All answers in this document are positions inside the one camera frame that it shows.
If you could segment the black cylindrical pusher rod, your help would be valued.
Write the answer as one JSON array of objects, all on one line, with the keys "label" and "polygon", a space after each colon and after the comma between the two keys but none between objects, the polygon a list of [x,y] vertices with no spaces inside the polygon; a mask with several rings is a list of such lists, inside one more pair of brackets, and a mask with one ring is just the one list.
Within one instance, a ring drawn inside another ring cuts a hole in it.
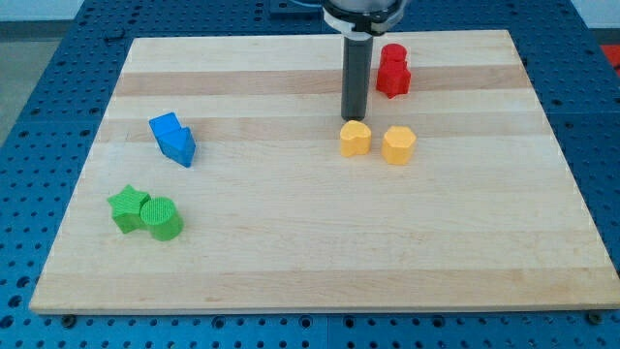
[{"label": "black cylindrical pusher rod", "polygon": [[373,38],[344,39],[341,116],[361,121],[366,116]]}]

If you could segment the round grey tool flange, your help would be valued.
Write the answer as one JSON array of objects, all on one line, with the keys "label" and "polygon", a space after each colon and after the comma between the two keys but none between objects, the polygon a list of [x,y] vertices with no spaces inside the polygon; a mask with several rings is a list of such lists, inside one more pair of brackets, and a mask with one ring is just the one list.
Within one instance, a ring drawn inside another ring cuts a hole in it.
[{"label": "round grey tool flange", "polygon": [[404,16],[406,0],[324,0],[325,23],[352,40],[382,36]]}]

